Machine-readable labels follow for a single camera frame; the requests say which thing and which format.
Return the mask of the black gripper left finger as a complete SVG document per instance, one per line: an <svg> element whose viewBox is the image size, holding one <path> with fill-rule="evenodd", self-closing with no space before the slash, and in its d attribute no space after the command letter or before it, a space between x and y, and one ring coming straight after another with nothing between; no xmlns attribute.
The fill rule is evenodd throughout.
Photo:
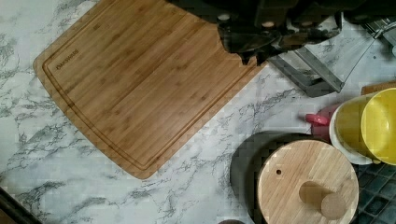
<svg viewBox="0 0 396 224"><path fill-rule="evenodd" d="M227 52L237 54L243 65L247 65L252 57L256 58L257 65L261 65L282 52L273 46L281 37L281 25L282 17L279 14L222 13L217 16L222 46Z"/></svg>

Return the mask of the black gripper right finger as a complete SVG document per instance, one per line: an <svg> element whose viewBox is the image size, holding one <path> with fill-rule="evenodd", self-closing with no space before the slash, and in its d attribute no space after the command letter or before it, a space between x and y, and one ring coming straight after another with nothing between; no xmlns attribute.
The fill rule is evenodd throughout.
<svg viewBox="0 0 396 224"><path fill-rule="evenodd" d="M340 12L331 15L324 21L314 24L306 21L304 26L286 20L285 29L280 38L274 42L274 55L300 49L306 45L316 45L327 41L342 31L342 14Z"/></svg>

